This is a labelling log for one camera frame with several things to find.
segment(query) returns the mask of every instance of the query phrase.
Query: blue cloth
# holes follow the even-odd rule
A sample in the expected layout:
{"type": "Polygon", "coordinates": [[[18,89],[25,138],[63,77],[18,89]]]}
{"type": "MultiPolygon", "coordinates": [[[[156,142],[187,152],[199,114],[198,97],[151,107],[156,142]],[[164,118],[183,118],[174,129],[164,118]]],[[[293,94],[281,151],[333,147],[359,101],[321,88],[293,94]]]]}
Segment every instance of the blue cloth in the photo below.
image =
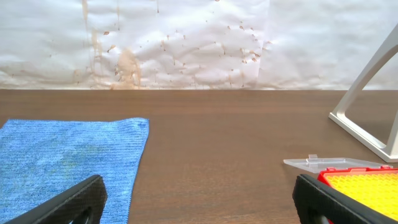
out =
{"type": "Polygon", "coordinates": [[[94,174],[108,199],[101,223],[127,223],[149,122],[9,120],[0,129],[0,223],[94,174]]]}

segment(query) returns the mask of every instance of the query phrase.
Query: white stand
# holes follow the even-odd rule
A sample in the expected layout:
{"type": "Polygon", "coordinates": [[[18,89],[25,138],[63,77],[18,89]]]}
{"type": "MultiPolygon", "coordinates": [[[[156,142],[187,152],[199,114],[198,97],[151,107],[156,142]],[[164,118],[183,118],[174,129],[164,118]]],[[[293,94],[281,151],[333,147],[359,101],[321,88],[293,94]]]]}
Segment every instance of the white stand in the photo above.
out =
{"type": "Polygon", "coordinates": [[[392,125],[391,133],[385,145],[367,131],[356,125],[345,116],[345,111],[352,104],[358,93],[372,79],[372,77],[398,52],[398,25],[392,30],[387,39],[379,47],[362,70],[354,84],[340,100],[336,108],[329,114],[329,118],[344,128],[362,144],[376,153],[386,162],[398,162],[398,113],[392,125]]]}

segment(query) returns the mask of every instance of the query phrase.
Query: yellow pegboard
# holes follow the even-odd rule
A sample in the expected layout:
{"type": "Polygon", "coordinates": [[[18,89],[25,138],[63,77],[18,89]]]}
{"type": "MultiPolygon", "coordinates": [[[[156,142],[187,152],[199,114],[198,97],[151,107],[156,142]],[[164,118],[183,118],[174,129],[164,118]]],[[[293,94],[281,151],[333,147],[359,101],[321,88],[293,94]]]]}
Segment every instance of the yellow pegboard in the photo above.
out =
{"type": "Polygon", "coordinates": [[[334,189],[398,221],[398,174],[333,175],[326,179],[334,189]]]}

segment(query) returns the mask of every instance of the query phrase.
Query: transparent plastic lid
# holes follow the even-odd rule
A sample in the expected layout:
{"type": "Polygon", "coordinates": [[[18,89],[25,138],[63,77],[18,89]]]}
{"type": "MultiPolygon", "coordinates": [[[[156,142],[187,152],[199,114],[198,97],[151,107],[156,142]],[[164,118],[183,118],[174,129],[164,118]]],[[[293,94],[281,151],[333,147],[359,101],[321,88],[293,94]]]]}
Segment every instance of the transparent plastic lid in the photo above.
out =
{"type": "Polygon", "coordinates": [[[380,168],[380,166],[385,165],[377,162],[350,158],[318,158],[317,155],[308,155],[308,159],[284,159],[284,163],[299,169],[313,172],[314,174],[324,171],[328,167],[334,167],[339,170],[352,167],[380,168]]]}

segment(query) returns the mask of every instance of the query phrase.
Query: brown table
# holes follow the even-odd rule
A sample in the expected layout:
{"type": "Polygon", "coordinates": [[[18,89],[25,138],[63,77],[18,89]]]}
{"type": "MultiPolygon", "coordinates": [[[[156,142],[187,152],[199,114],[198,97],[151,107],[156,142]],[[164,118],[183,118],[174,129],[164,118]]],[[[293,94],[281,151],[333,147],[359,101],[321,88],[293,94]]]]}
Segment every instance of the brown table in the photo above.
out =
{"type": "MultiPolygon", "coordinates": [[[[298,223],[292,191],[306,172],[283,159],[318,154],[382,162],[328,119],[343,94],[0,90],[0,125],[9,118],[149,118],[129,223],[298,223]]],[[[365,91],[348,117],[386,142],[397,96],[365,91]]]]}

